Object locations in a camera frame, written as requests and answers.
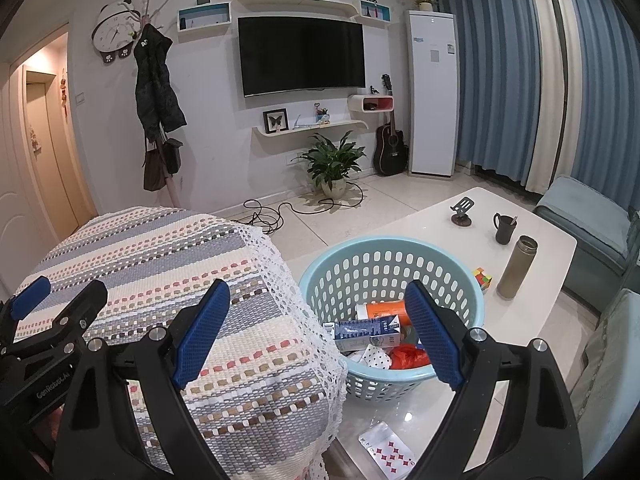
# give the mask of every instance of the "black cable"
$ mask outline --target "black cable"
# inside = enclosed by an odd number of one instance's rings
[[[242,205],[244,205],[244,207],[247,209],[257,209],[258,211],[257,212],[254,211],[251,215],[248,215],[239,220],[236,220],[236,222],[239,222],[244,225],[260,227],[262,228],[262,232],[264,234],[272,235],[278,229],[281,229],[282,226],[284,225],[284,218],[282,218],[282,214],[280,213],[280,208],[284,205],[288,205],[294,213],[297,213],[299,215],[318,215],[320,213],[326,213],[328,211],[331,211],[331,209],[333,209],[336,206],[347,207],[347,208],[357,207],[364,200],[364,192],[362,188],[358,186],[358,184],[356,184],[355,182],[347,182],[347,184],[351,184],[352,186],[355,186],[360,190],[360,200],[358,200],[358,202],[353,205],[336,202],[333,198],[323,198],[318,201],[318,205],[327,205],[329,206],[328,209],[323,209],[322,211],[305,212],[305,211],[298,211],[294,209],[293,204],[291,202],[282,202],[277,209],[274,209],[273,207],[262,205],[260,201],[255,198],[250,198],[249,200],[245,200]]]

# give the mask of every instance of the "picture frame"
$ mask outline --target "picture frame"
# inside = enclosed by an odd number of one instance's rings
[[[289,129],[289,119],[286,108],[262,112],[262,118],[264,120],[264,131],[267,134],[277,134]]]

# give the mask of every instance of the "red plastic bag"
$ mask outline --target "red plastic bag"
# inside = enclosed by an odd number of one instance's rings
[[[391,357],[390,370],[411,370],[431,364],[427,352],[407,343],[393,348],[389,357]]]

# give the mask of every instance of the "tiled floor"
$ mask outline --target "tiled floor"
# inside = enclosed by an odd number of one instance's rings
[[[321,196],[303,195],[289,200],[299,211],[294,213],[287,205],[280,210],[284,218],[282,229],[271,237],[284,260],[291,260],[347,240],[355,235],[383,226],[415,211],[456,196],[473,187],[484,187],[519,206],[533,210],[535,204],[523,199],[493,182],[478,176],[456,173],[452,180],[414,178],[406,174],[391,177],[368,176],[357,181],[364,192],[364,200],[353,208],[334,208],[332,211],[305,215],[327,208],[318,204]],[[357,188],[351,187],[342,202],[355,204],[360,198]],[[236,215],[238,219],[246,215]],[[582,371],[582,351],[593,333],[598,317],[589,309],[561,292],[540,337],[554,352],[558,366],[571,389]],[[499,384],[481,437],[468,467],[484,462],[500,420],[500,405],[504,404],[506,385]]]

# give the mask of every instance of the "wall clock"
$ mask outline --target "wall clock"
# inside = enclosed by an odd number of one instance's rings
[[[131,5],[131,0],[124,0]],[[95,49],[100,52],[105,64],[112,63],[116,56],[127,57],[133,50],[133,42],[140,24],[124,6],[118,3],[105,5],[98,16],[98,24],[91,34]]]

